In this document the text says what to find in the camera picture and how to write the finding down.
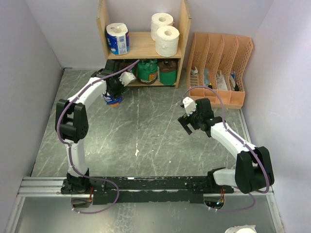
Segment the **blue roll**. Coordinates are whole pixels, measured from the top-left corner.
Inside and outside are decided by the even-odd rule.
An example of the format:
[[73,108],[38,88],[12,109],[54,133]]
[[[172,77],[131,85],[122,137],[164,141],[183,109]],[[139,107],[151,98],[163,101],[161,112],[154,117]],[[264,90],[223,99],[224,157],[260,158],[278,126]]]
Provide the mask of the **blue roll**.
[[102,96],[103,96],[103,99],[105,100],[106,104],[110,105],[110,106],[119,105],[123,101],[122,96],[119,96],[117,98],[113,98],[108,92],[104,92],[102,94]]
[[114,55],[124,55],[130,50],[129,31],[124,23],[111,23],[106,26],[107,42]]

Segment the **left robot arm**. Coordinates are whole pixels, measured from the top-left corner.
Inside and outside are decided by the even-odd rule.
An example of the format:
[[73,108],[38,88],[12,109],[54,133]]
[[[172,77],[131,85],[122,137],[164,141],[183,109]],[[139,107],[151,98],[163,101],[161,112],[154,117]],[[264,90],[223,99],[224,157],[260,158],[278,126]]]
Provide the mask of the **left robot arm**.
[[109,77],[94,84],[101,78],[121,71],[127,67],[120,60],[109,60],[104,68],[94,72],[83,89],[89,87],[83,94],[77,93],[71,98],[60,99],[56,104],[55,130],[65,144],[69,168],[67,178],[61,188],[62,194],[84,194],[91,188],[89,168],[86,164],[84,138],[88,132],[87,109],[102,96],[106,104],[117,105],[122,102],[122,93],[129,81],[122,82],[121,74]]

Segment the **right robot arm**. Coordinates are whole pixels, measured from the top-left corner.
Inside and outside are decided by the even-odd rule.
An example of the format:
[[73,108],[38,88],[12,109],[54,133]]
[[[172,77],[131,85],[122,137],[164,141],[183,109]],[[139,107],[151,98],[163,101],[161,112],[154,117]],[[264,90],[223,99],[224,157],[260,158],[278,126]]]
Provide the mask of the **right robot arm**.
[[268,192],[274,184],[274,173],[268,149],[257,147],[233,131],[220,116],[215,116],[209,99],[185,97],[181,107],[185,114],[178,121],[188,134],[201,130],[217,140],[236,160],[235,168],[217,168],[208,174],[207,190],[217,193],[224,185],[236,187],[242,193]]

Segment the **green brown roll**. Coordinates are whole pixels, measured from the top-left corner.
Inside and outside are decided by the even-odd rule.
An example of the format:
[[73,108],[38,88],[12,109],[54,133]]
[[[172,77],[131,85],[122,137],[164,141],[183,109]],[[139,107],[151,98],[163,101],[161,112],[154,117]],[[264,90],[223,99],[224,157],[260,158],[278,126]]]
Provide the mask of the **green brown roll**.
[[[134,60],[122,60],[121,63],[120,63],[119,70],[122,70],[122,69],[124,69],[126,67],[131,66],[132,63],[134,63]],[[134,74],[136,76],[136,66],[135,65],[132,65],[126,71],[127,72],[131,72],[132,74]]]
[[157,79],[157,59],[141,59],[138,63],[138,81],[153,84]]
[[177,61],[174,59],[158,61],[157,77],[163,85],[174,85],[177,77]]

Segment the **white toilet roll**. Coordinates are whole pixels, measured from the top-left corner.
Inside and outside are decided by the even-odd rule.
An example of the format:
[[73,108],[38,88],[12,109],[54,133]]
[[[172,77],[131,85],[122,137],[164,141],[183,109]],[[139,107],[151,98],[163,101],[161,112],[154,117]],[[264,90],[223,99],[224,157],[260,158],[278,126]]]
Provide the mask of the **white toilet roll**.
[[174,26],[162,26],[156,32],[155,49],[163,57],[177,54],[180,32]]
[[162,26],[172,26],[173,17],[167,13],[155,13],[151,17],[151,38],[156,40],[156,32]]

